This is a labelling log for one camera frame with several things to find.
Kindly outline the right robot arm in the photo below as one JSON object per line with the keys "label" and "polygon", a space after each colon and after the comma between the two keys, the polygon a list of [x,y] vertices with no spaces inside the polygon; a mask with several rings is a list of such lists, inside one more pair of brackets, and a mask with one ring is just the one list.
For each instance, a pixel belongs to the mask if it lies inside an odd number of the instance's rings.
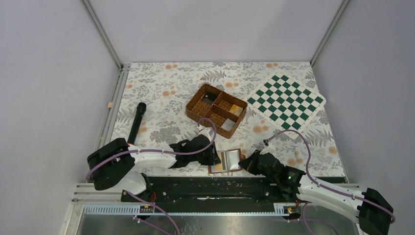
{"label": "right robot arm", "polygon": [[374,189],[352,190],[309,177],[300,169],[283,165],[270,152],[256,150],[238,164],[247,172],[275,183],[277,194],[287,201],[301,200],[332,210],[358,224],[368,235],[389,233],[393,208]]}

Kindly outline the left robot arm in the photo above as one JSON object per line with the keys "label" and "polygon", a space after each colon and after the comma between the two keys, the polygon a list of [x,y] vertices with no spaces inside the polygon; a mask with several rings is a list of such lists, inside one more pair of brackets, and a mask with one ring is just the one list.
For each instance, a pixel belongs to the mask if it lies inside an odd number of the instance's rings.
{"label": "left robot arm", "polygon": [[191,140],[170,144],[166,149],[140,149],[128,144],[124,138],[117,138],[88,156],[90,170],[86,179],[93,182],[96,190],[116,188],[138,195],[150,187],[139,169],[176,169],[191,162],[201,165],[221,163],[210,137],[198,135]]}

